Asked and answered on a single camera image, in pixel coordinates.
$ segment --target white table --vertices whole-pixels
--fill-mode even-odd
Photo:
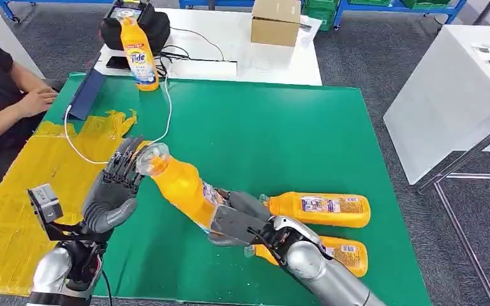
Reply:
[[[38,69],[29,54],[25,51],[22,44],[18,41],[14,33],[6,25],[0,15],[0,48],[8,52],[14,61],[19,62],[25,68],[31,70],[35,75],[44,78],[42,72]]]
[[[322,85],[314,43],[304,43],[302,36],[298,37],[294,48],[251,43],[250,13],[170,8],[156,10],[168,15],[172,27],[204,35],[222,49],[227,61],[233,61],[174,61],[170,78]],[[214,46],[193,33],[172,29],[167,45],[187,50],[194,59],[221,59]],[[182,53],[171,47],[165,50]],[[124,55],[123,51],[111,50],[104,45],[95,69],[104,75],[130,75],[118,69],[106,68],[111,56]]]
[[[409,183],[490,133],[490,69],[472,49],[483,44],[490,26],[442,27],[384,115]]]

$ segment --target yellow tape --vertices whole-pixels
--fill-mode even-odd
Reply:
[[[107,161],[134,123],[136,112],[90,116],[79,134],[67,131],[76,148],[94,161]],[[51,184],[63,207],[65,224],[81,220],[80,209],[103,164],[85,162],[70,147],[62,125],[42,122],[0,184],[0,293],[28,295],[34,269],[53,246],[38,224],[26,189]]]

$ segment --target tide bottle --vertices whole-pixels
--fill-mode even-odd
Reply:
[[[117,19],[121,23],[121,43],[136,87],[140,91],[154,91],[159,87],[159,77],[145,32],[132,10],[119,11]]]
[[[325,236],[320,236],[320,240],[325,247],[326,254],[342,263],[354,276],[362,277],[367,273],[368,257],[364,244],[354,240]],[[245,247],[245,256],[262,257],[269,263],[278,265],[273,255],[261,244]]]
[[[196,167],[173,158],[164,143],[153,143],[138,157],[137,170],[155,181],[166,200],[210,232],[212,215],[226,200],[200,178]]]
[[[362,228],[371,218],[369,201],[356,194],[283,193],[260,196],[274,215],[287,215],[303,223]]]

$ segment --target gray carpet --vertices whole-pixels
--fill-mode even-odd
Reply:
[[[154,3],[159,7],[177,7],[177,2],[166,1],[170,0]],[[13,32],[47,77],[65,79],[68,72],[84,71],[89,61],[96,58],[101,46],[98,24],[109,6],[11,7],[24,20],[20,25],[10,24]],[[408,185],[382,121],[382,115],[434,40],[436,30],[432,17],[347,12],[339,32],[319,33],[316,37],[318,64],[325,85],[362,90],[433,305],[488,305],[489,300],[441,205],[432,195],[419,196]],[[456,156],[457,153],[452,154],[444,163]],[[466,169],[490,171],[490,154],[481,154]],[[450,180],[445,186],[490,279],[490,182]],[[0,305],[25,302],[24,298],[0,296]],[[106,301],[95,300],[94,304],[106,305]],[[177,304],[121,300],[116,305]],[[410,304],[401,301],[400,305]]]

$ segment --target green mat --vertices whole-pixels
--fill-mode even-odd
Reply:
[[[83,75],[71,75],[46,119],[60,122]],[[361,241],[361,278],[387,305],[430,305],[375,132],[358,89],[171,80],[174,114],[164,142],[208,183],[258,196],[286,191],[356,193],[371,204],[362,229],[312,226],[321,235]],[[164,132],[163,90],[138,92],[108,77],[92,114],[138,111],[131,135]],[[138,209],[118,228],[104,257],[116,296],[263,305],[319,305],[280,268],[245,258],[240,247],[210,244],[147,178]],[[96,295],[107,295],[101,281]]]

